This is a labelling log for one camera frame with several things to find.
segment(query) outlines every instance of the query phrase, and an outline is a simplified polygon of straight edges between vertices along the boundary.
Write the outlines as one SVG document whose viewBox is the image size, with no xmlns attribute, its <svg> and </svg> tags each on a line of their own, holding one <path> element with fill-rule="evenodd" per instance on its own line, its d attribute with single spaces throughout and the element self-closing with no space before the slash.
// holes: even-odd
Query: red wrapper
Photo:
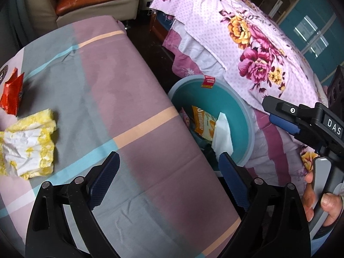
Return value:
<svg viewBox="0 0 344 258">
<path fill-rule="evenodd" d="M 24 74 L 18 76 L 18 69 L 15 68 L 10 79 L 4 84 L 0 107 L 8 114 L 17 116 L 23 90 L 23 79 Z"/>
</svg>

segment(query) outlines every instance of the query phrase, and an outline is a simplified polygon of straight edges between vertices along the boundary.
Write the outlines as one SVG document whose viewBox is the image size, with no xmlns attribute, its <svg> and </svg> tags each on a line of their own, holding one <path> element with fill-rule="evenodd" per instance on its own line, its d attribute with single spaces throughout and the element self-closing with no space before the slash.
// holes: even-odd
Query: crumpled yellow and white napkin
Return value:
<svg viewBox="0 0 344 258">
<path fill-rule="evenodd" d="M 51 174 L 56 122 L 50 109 L 18 120 L 0 132 L 0 175 L 24 179 Z"/>
</svg>

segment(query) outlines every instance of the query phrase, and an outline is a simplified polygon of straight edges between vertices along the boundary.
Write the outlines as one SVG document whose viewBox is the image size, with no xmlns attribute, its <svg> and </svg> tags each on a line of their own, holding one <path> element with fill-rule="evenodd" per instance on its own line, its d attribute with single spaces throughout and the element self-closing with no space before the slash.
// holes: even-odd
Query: sofa armrest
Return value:
<svg viewBox="0 0 344 258">
<path fill-rule="evenodd" d="M 31 25 L 39 37 L 57 29 L 54 0 L 25 0 L 25 5 Z"/>
</svg>

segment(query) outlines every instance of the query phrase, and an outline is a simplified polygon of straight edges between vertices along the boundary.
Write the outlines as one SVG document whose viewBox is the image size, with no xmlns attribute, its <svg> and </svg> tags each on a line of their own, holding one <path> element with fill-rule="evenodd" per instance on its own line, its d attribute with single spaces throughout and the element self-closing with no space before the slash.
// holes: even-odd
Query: metal pin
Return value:
<svg viewBox="0 0 344 258">
<path fill-rule="evenodd" d="M 294 189 L 295 189 L 295 185 L 292 184 L 292 183 L 288 183 L 288 184 L 287 184 L 287 187 L 288 187 L 290 190 L 294 190 Z"/>
<path fill-rule="evenodd" d="M 255 184 L 262 185 L 264 181 L 261 178 L 256 178 L 255 179 Z"/>
<path fill-rule="evenodd" d="M 49 185 L 50 185 L 49 181 L 45 181 L 42 183 L 43 188 L 47 188 L 47 187 L 49 187 Z"/>
<path fill-rule="evenodd" d="M 77 178 L 74 180 L 74 182 L 75 182 L 76 184 L 81 184 L 81 183 L 83 183 L 83 181 L 84 181 L 84 178 L 83 178 L 83 177 L 77 177 Z"/>
</svg>

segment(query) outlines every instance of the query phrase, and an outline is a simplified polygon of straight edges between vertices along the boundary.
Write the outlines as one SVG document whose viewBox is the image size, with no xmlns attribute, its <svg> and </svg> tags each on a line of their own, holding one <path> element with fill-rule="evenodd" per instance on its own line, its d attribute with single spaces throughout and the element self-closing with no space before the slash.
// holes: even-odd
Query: gray handle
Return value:
<svg viewBox="0 0 344 258">
<path fill-rule="evenodd" d="M 325 193 L 338 195 L 343 185 L 344 172 L 326 158 L 319 157 L 313 161 L 313 182 L 312 187 L 316 195 L 316 201 L 313 205 L 314 217 L 308 223 L 311 240 L 324 224 L 328 213 L 321 208 L 320 200 Z"/>
</svg>

